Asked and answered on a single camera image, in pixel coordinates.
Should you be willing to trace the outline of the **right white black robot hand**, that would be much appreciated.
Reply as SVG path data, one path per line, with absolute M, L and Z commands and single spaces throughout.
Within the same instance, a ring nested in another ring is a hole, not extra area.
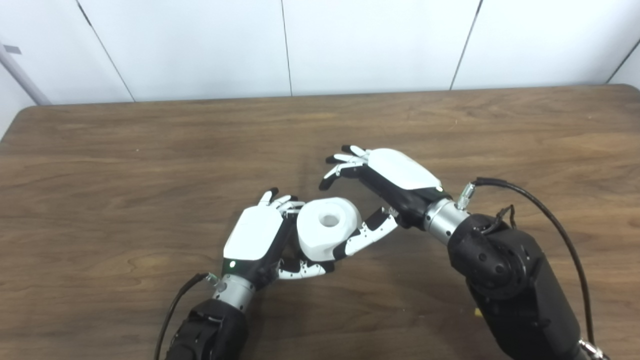
M 333 168 L 318 185 L 320 191 L 327 191 L 339 178 L 357 179 L 386 202 L 335 246 L 331 251 L 334 261 L 354 255 L 397 227 L 427 231 L 433 218 L 430 210 L 451 200 L 439 178 L 398 150 L 345 145 L 342 153 L 327 157 L 326 163 Z

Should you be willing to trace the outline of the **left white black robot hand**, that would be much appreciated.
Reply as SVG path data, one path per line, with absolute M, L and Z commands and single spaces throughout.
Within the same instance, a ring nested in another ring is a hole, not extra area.
M 242 211 L 222 251 L 222 276 L 236 276 L 260 291 L 279 279 L 301 280 L 334 272 L 333 260 L 310 260 L 294 245 L 304 201 L 268 189 L 256 205 Z

